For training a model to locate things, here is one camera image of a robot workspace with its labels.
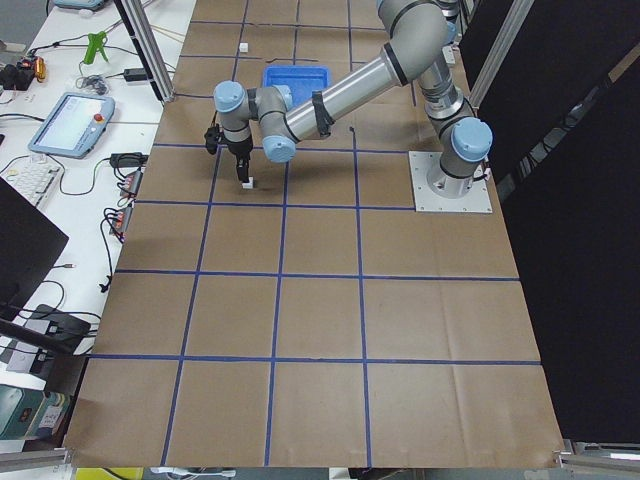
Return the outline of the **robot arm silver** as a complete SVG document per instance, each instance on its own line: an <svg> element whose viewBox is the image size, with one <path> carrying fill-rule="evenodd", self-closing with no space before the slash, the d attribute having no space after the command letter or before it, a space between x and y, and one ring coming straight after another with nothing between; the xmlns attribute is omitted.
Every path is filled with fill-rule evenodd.
<svg viewBox="0 0 640 480"><path fill-rule="evenodd" d="M250 124L262 134L266 157L286 163L301 141L330 136L334 123L393 87L418 83L425 111L443 146L438 164L429 170L430 189L449 199L465 196L493 143L490 127L479 120L464 93L453 82L443 49L455 36L445 1L380 1L377 14L389 35L378 55L334 85L294 105L285 85L247 89L226 80L216 85L216 112L204 135L209 153L226 146L236 159L240 182L250 180L253 149Z"/></svg>
<svg viewBox="0 0 640 480"><path fill-rule="evenodd" d="M447 64L452 66L456 63L455 54L459 51L459 43L468 28L471 15L469 5L462 0L437 0L436 5L448 22L448 41L442 51Z"/></svg>

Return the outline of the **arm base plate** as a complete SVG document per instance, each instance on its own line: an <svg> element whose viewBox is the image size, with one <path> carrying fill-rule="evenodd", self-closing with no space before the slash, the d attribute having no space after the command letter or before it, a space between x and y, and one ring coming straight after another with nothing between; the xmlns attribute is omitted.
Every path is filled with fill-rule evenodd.
<svg viewBox="0 0 640 480"><path fill-rule="evenodd" d="M415 210L439 214L491 214L493 209L482 167L478 165L469 178L456 179L441 169L440 157L441 152L408 153Z"/></svg>

